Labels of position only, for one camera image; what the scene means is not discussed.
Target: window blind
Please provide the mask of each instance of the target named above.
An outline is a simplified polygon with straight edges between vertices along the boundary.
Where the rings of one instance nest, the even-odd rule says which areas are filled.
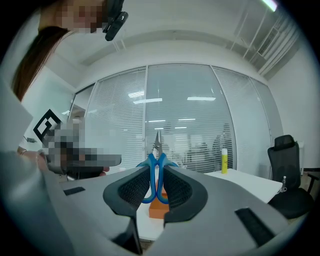
[[[163,152],[180,167],[203,173],[221,170],[222,148],[228,149],[228,167],[236,167],[230,111],[209,66],[164,64],[148,68],[146,154],[152,152],[157,131],[161,132]]]
[[[134,168],[142,161],[144,104],[138,102],[145,98],[145,76],[145,68],[120,73],[99,81],[92,93],[85,121],[100,122],[96,147],[122,155],[121,164],[109,173]]]
[[[263,83],[257,80],[254,80],[253,78],[251,80],[264,106],[265,114],[268,118],[269,123],[271,144],[273,146],[275,143],[275,138],[284,135],[284,130],[282,128],[282,123],[277,105],[268,86],[264,85]]]
[[[267,117],[249,77],[214,68],[225,93],[236,136],[237,170],[269,178],[271,146]]]

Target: table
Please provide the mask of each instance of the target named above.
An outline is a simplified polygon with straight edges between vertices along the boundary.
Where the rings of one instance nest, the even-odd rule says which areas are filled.
[[[282,187],[281,182],[234,169],[228,169],[227,174],[222,174],[221,171],[214,171],[205,173],[205,175],[236,183],[265,203],[268,203]]]
[[[158,177],[158,170],[155,170],[155,177]],[[268,203],[281,189],[282,183],[250,175],[238,170],[228,169],[227,174],[222,174],[221,171],[204,173],[204,175],[217,177],[238,184],[245,190],[259,198],[265,203]],[[136,211],[137,228],[140,239],[156,240],[164,230],[164,220],[157,218],[149,218],[150,203],[142,203]]]

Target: glue stick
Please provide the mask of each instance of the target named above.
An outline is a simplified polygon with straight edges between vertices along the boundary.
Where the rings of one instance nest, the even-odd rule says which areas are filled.
[[[228,150],[223,148],[221,150],[222,153],[222,171],[221,173],[227,174],[228,173]]]

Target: scissors blade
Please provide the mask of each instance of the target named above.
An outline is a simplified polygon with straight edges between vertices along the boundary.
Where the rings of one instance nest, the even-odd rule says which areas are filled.
[[[158,130],[155,137],[154,148],[158,151],[159,157],[162,155],[161,132]]]

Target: floor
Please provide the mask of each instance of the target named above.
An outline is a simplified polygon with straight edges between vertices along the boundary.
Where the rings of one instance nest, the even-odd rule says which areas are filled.
[[[313,172],[310,172],[310,174],[320,178],[320,172],[314,172],[313,171]],[[308,172],[304,172],[302,177],[301,177],[300,188],[303,188],[306,191],[308,191],[308,188],[309,188],[309,185],[310,185],[310,181],[311,181],[311,178],[308,177]],[[311,196],[313,197],[314,200],[316,199],[317,195],[319,194],[319,191],[320,191],[320,181],[315,180],[314,183],[313,183],[313,186],[312,186],[312,190],[310,192],[310,194],[311,194]],[[294,221],[296,221],[299,218],[289,219],[288,223],[291,224],[291,223],[293,223]],[[153,243],[152,241],[141,239],[140,240],[140,244],[141,244],[143,252],[148,250],[148,248],[152,245],[152,243]]]

